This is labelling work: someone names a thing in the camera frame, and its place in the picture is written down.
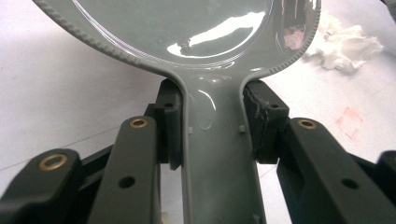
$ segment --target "crumpled tissue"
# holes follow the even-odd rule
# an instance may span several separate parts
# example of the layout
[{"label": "crumpled tissue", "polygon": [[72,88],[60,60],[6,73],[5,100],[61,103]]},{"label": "crumpled tissue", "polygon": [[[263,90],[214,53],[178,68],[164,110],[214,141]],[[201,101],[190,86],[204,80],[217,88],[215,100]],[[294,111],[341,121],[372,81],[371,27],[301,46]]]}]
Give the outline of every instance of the crumpled tissue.
[{"label": "crumpled tissue", "polygon": [[319,55],[325,69],[353,73],[383,48],[376,37],[363,36],[361,26],[345,29],[339,20],[324,12],[304,58],[309,60]]}]

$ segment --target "spoon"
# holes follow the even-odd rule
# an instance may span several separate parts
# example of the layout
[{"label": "spoon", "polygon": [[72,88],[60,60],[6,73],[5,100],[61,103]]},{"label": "spoon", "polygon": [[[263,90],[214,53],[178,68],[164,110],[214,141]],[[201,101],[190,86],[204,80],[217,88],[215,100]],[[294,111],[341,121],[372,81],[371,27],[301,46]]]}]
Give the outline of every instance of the spoon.
[{"label": "spoon", "polygon": [[181,88],[186,222],[265,222],[242,89],[303,55],[319,0],[34,1],[89,46]]}]

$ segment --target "white surface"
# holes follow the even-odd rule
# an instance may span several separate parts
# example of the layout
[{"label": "white surface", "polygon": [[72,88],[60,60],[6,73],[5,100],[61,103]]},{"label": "white surface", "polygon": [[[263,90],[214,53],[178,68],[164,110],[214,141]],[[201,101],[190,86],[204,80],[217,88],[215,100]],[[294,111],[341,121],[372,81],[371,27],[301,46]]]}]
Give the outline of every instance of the white surface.
[{"label": "white surface", "polygon": [[[316,119],[346,150],[376,161],[381,151],[396,148],[395,22],[377,0],[323,0],[322,9],[345,27],[361,25],[384,51],[352,75],[299,61],[264,81],[291,117]],[[162,79],[85,46],[30,1],[3,0],[0,194],[26,161],[45,150],[69,147],[86,157],[111,145],[120,124],[155,101]],[[182,220],[178,174],[163,169],[169,223]],[[290,222],[276,167],[259,165],[259,174],[268,223]]]}]

